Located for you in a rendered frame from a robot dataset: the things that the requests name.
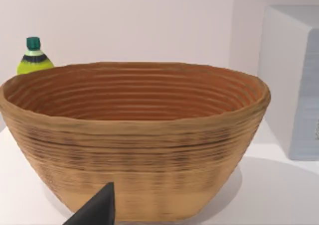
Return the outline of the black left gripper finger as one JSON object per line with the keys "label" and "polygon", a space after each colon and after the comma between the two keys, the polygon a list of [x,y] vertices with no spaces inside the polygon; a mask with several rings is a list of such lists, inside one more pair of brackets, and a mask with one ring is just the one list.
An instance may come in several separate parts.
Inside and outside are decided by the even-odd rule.
{"label": "black left gripper finger", "polygon": [[107,183],[62,225],[115,225],[114,183]]}

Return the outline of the brown woven basket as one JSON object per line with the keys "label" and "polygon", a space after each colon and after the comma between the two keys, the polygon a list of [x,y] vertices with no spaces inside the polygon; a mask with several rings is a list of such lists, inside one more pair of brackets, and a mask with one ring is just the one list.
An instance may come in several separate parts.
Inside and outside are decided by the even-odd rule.
{"label": "brown woven basket", "polygon": [[220,191],[271,100],[258,77],[210,65],[96,62],[16,75],[0,112],[71,211],[106,183],[121,221],[177,221]]}

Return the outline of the green bottle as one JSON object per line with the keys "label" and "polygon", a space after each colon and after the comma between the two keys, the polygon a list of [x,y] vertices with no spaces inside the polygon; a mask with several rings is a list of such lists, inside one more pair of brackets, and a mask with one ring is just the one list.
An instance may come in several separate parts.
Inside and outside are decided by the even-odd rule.
{"label": "green bottle", "polygon": [[41,50],[41,42],[39,37],[27,37],[26,47],[27,51],[24,53],[16,69],[16,73],[18,75],[54,68],[54,64]]}

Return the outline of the pale grey cabinet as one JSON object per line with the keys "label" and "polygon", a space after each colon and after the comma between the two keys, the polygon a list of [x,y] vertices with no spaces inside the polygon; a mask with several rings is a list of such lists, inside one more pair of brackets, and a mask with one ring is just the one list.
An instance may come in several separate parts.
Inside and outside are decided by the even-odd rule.
{"label": "pale grey cabinet", "polygon": [[319,5],[266,9],[258,76],[272,96],[265,120],[285,155],[319,161]]}

